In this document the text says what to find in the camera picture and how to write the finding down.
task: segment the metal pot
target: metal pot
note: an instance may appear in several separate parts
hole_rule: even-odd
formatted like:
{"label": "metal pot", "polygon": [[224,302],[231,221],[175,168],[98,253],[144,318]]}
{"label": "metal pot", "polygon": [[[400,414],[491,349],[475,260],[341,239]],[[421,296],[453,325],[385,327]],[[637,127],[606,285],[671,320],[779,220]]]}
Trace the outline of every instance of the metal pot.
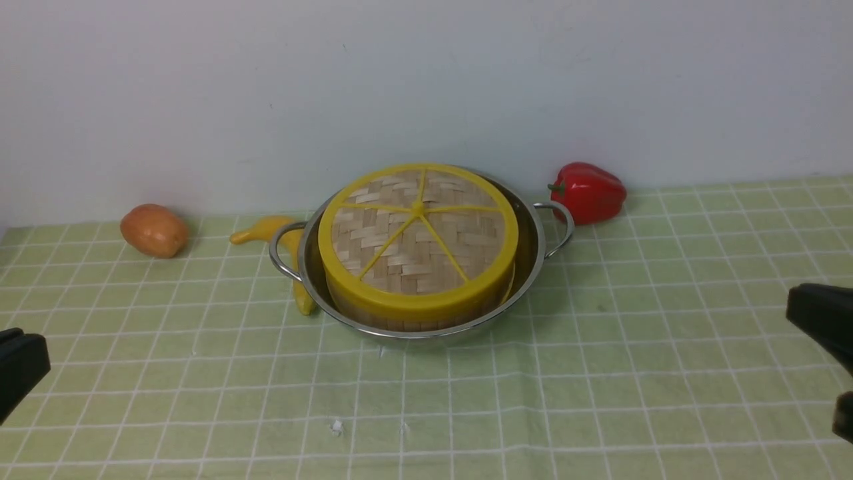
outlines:
{"label": "metal pot", "polygon": [[[471,335],[478,335],[485,332],[488,329],[487,325],[494,324],[492,320],[495,317],[510,308],[531,287],[533,281],[542,270],[543,262],[569,242],[572,238],[572,233],[574,233],[575,225],[572,221],[572,215],[563,205],[557,202],[536,202],[529,205],[502,182],[484,173],[474,170],[472,172],[489,180],[513,206],[516,219],[519,223],[519,246],[515,258],[515,277],[513,285],[510,288],[509,298],[491,312],[467,323],[434,331],[389,331],[360,324],[356,320],[350,319],[339,312],[334,306],[332,296],[329,294],[326,285],[326,269],[323,268],[320,249],[317,247],[317,229],[320,225],[320,218],[326,211],[326,206],[331,201],[331,197],[315,211],[310,220],[293,222],[292,224],[283,226],[276,232],[270,241],[270,259],[279,272],[284,273],[294,282],[301,282],[308,295],[316,301],[317,305],[324,312],[342,324],[375,341],[392,344],[425,343],[434,345],[436,343],[457,342]],[[568,219],[566,233],[557,246],[549,251],[545,250],[545,231],[542,221],[536,212],[537,208],[549,208],[559,211]],[[281,240],[284,234],[294,230],[303,230],[301,240],[299,241],[297,258],[300,272],[286,265],[278,255],[279,240]]]}

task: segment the bamboo steamer lid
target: bamboo steamer lid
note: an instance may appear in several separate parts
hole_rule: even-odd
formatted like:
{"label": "bamboo steamer lid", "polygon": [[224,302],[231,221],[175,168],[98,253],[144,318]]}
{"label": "bamboo steamer lid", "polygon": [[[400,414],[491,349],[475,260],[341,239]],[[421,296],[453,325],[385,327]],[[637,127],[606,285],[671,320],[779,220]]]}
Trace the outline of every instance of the bamboo steamer lid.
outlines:
{"label": "bamboo steamer lid", "polygon": [[479,175],[407,164],[340,191],[317,241],[342,313],[386,330],[427,331],[505,300],[518,235],[509,201]]}

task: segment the small white debris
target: small white debris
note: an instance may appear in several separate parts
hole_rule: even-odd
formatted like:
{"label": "small white debris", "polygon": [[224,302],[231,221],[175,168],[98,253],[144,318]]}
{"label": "small white debris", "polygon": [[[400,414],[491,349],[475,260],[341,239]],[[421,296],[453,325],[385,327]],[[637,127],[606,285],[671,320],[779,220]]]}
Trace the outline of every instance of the small white debris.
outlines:
{"label": "small white debris", "polygon": [[332,424],[328,427],[328,429],[332,431],[332,435],[334,435],[334,436],[340,436],[342,433],[344,433],[344,424],[343,424],[343,423],[341,423],[341,421],[340,421],[340,420],[335,420],[335,421],[334,421],[334,422],[332,422]]}

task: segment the toy banana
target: toy banana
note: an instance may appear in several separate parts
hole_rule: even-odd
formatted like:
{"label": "toy banana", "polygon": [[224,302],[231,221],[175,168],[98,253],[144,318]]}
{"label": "toy banana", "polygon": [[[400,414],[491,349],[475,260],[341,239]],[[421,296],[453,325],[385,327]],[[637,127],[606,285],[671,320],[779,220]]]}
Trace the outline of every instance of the toy banana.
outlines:
{"label": "toy banana", "polygon": [[[269,243],[270,240],[272,240],[272,236],[275,235],[280,228],[293,223],[294,221],[296,220],[283,215],[263,217],[255,222],[251,227],[243,231],[235,232],[231,235],[229,240],[234,245],[242,245],[243,243],[256,240]],[[297,250],[299,249],[299,239],[301,237],[302,231],[296,230],[285,233],[284,237],[281,238],[281,243],[284,243],[284,246],[287,247],[287,252],[290,253],[290,258],[293,262],[293,268],[296,270],[299,269],[296,259]],[[314,299],[308,295],[305,287],[300,282],[293,282],[293,300],[296,302],[296,307],[299,309],[299,312],[303,315],[310,315],[316,307]]]}

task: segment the white wall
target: white wall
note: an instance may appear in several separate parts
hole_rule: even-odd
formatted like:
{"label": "white wall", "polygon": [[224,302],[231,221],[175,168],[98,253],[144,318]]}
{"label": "white wall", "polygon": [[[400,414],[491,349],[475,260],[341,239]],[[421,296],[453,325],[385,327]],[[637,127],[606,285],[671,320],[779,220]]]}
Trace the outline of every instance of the white wall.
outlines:
{"label": "white wall", "polygon": [[402,161],[849,172],[851,87],[850,0],[8,0],[0,218],[314,208]]}

